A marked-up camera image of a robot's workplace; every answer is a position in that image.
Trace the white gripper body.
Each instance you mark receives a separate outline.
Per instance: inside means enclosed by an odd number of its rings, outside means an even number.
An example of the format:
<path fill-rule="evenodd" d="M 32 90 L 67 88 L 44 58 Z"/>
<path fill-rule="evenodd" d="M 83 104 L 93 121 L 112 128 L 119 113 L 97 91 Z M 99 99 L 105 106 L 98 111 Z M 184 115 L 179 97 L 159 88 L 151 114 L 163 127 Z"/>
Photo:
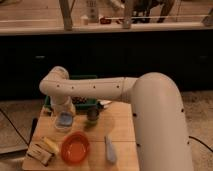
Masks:
<path fill-rule="evenodd" d="M 68 112 L 72 116 L 76 115 L 76 108 L 72 103 L 72 99 L 70 97 L 66 98 L 51 98 L 51 107 L 53 109 L 53 114 L 58 116 L 62 112 Z"/>

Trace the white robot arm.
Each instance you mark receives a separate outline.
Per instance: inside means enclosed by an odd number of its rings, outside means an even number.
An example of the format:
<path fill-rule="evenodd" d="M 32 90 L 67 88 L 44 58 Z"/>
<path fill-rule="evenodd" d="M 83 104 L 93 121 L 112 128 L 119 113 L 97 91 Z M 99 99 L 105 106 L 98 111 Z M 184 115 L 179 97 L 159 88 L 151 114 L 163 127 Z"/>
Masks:
<path fill-rule="evenodd" d="M 58 110 L 72 97 L 130 104 L 140 171 L 194 171 L 182 97 L 167 75 L 73 80 L 65 68 L 55 66 L 39 89 Z"/>

